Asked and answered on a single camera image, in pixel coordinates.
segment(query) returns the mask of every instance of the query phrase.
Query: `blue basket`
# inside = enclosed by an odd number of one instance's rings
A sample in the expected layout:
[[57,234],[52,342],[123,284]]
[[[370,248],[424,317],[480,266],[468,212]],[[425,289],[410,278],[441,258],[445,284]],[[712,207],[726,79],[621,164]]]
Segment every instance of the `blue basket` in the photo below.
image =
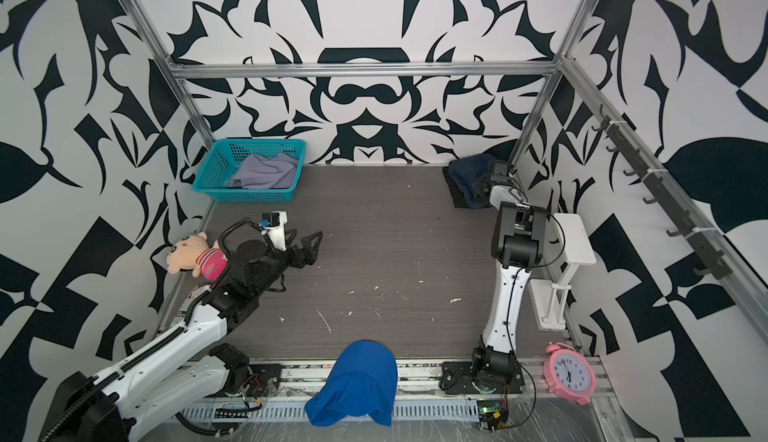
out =
[[[274,157],[283,152],[299,159],[296,179],[290,188],[253,190],[250,188],[226,188],[226,181],[251,154]],[[284,139],[222,139],[216,140],[208,151],[203,165],[195,177],[192,189],[221,202],[290,202],[304,165],[306,142]]]

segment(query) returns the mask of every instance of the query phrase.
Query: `teddy bear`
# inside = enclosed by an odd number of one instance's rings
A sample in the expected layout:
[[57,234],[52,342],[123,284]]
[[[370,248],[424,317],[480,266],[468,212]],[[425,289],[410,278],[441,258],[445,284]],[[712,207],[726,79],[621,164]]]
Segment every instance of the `teddy bear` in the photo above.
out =
[[177,274],[181,269],[191,269],[192,277],[203,274],[207,280],[216,280],[226,268],[226,256],[219,248],[219,241],[209,248],[205,232],[186,236],[176,242],[165,259],[168,273]]

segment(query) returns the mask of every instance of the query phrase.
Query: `white debris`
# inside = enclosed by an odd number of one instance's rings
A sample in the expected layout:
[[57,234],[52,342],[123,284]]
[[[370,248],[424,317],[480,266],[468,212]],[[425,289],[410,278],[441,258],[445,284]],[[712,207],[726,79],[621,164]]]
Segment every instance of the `white debris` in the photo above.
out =
[[[320,313],[320,311],[319,311],[319,310],[315,309],[315,312],[317,312],[318,314],[320,314],[320,316],[322,317],[322,314]],[[322,317],[322,321],[326,323],[326,327],[328,327],[328,333],[330,334],[330,333],[331,333],[331,326],[330,326],[330,325],[328,325],[328,321],[326,320],[326,318],[325,318],[325,317]]]

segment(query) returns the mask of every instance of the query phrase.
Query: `wood grain floor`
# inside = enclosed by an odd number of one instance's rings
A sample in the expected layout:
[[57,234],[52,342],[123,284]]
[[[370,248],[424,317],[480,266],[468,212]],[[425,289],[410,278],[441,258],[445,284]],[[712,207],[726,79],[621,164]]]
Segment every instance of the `wood grain floor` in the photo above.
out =
[[[361,339],[398,358],[470,356],[494,291],[494,209],[454,208],[438,167],[308,166],[291,203],[220,203],[209,240],[277,209],[298,238],[323,231],[318,262],[288,269],[287,292],[264,294],[224,341],[252,358],[335,358]],[[227,241],[234,249],[254,237],[241,228]],[[198,282],[187,276],[180,297]],[[526,291],[518,354],[544,355],[562,337],[537,329]]]

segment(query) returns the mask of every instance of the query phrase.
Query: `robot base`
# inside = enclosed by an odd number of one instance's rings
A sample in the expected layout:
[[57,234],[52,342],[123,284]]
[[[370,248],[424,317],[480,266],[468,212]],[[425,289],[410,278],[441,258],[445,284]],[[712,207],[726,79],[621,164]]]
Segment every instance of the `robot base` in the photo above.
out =
[[441,386],[448,395],[522,394],[525,382],[514,353],[504,354],[480,345],[471,362],[443,362]]

